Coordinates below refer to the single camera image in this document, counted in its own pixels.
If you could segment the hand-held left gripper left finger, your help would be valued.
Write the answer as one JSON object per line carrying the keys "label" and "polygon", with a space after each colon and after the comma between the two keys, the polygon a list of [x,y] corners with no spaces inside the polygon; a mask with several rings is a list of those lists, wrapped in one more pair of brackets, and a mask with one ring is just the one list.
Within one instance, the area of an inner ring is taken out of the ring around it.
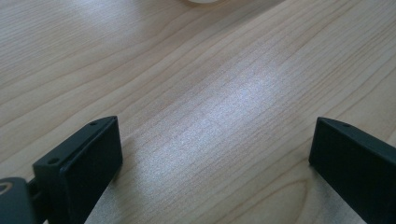
{"label": "hand-held left gripper left finger", "polygon": [[83,224],[121,165],[117,117],[82,127],[33,164],[38,221]]}

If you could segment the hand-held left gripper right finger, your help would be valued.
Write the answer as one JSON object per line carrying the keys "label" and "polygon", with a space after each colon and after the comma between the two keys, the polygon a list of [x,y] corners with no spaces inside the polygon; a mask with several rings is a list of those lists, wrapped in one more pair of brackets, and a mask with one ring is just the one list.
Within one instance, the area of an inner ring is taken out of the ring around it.
{"label": "hand-held left gripper right finger", "polygon": [[317,119],[309,163],[367,224],[396,224],[396,148],[335,119]]}

